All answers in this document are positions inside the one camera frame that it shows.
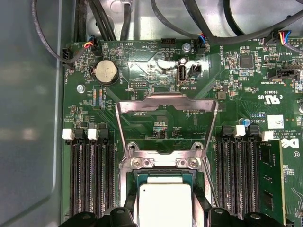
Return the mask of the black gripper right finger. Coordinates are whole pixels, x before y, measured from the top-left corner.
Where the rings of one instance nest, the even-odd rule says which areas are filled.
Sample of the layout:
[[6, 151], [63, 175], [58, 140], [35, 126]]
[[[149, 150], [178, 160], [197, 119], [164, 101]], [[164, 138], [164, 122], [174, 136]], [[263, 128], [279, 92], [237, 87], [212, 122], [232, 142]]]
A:
[[243, 219], [221, 207], [212, 207], [202, 189], [193, 189], [194, 227], [283, 227], [284, 225], [263, 213], [250, 212]]

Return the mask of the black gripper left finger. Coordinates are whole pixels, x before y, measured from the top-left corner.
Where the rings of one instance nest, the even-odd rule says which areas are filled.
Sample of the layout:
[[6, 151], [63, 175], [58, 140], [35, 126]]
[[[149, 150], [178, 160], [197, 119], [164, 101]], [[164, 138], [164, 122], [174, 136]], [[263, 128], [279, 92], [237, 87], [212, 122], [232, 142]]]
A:
[[98, 218], [96, 214], [84, 211], [69, 218], [60, 227], [137, 227], [134, 222], [134, 204], [137, 190], [131, 189], [123, 207], [117, 207], [109, 214]]

